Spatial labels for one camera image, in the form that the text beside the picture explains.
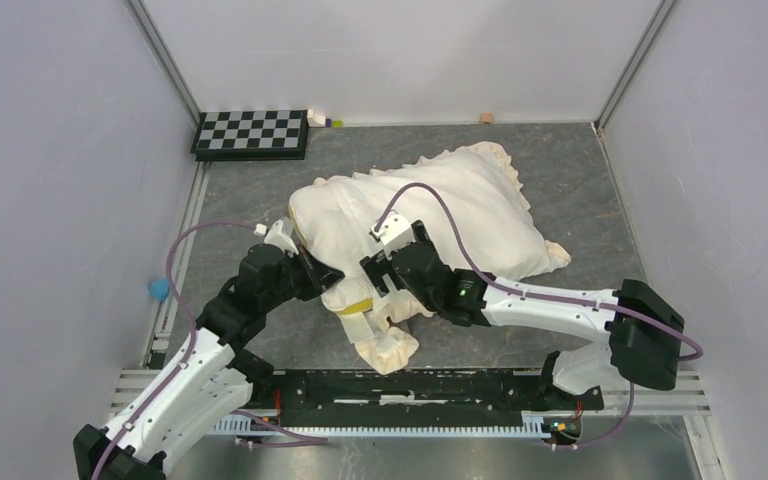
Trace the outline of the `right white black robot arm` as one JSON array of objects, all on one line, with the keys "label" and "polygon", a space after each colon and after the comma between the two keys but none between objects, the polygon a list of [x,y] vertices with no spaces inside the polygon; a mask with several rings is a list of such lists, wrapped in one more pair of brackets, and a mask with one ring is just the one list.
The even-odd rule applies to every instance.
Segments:
[{"label": "right white black robot arm", "polygon": [[382,295],[408,292],[457,326],[527,327],[586,340],[581,348],[547,356],[537,392],[551,408],[614,381],[657,391],[676,386],[685,322],[642,281],[626,279],[615,290],[568,290],[454,268],[443,262],[422,222],[399,215],[370,235],[380,249],[360,265]]}]

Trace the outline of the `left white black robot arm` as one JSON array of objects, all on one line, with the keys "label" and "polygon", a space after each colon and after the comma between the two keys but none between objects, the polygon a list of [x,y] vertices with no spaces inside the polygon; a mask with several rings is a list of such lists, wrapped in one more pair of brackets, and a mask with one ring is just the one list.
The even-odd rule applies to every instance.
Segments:
[{"label": "left white black robot arm", "polygon": [[266,405],[274,394],[273,368],[247,344],[271,311],[315,299],[344,276],[303,246],[251,247],[151,383],[105,426],[87,424],[76,434],[79,478],[165,479],[223,417],[245,404]]}]

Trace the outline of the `grey cream ruffled pillowcase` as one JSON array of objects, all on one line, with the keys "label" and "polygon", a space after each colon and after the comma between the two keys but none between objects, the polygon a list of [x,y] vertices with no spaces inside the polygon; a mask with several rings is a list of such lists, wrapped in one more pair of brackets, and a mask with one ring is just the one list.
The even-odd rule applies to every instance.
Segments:
[{"label": "grey cream ruffled pillowcase", "polygon": [[[360,358],[380,374],[404,368],[419,342],[399,328],[416,315],[430,316],[408,292],[381,298],[359,265],[379,246],[370,230],[389,201],[410,222],[421,220],[443,262],[522,279],[565,268],[570,254],[544,238],[530,214],[512,158],[484,141],[422,157],[397,169],[372,169],[350,176],[317,178],[295,191],[288,204],[302,244],[345,278],[321,298],[340,319]],[[363,314],[340,315],[345,307],[372,298]]]}]

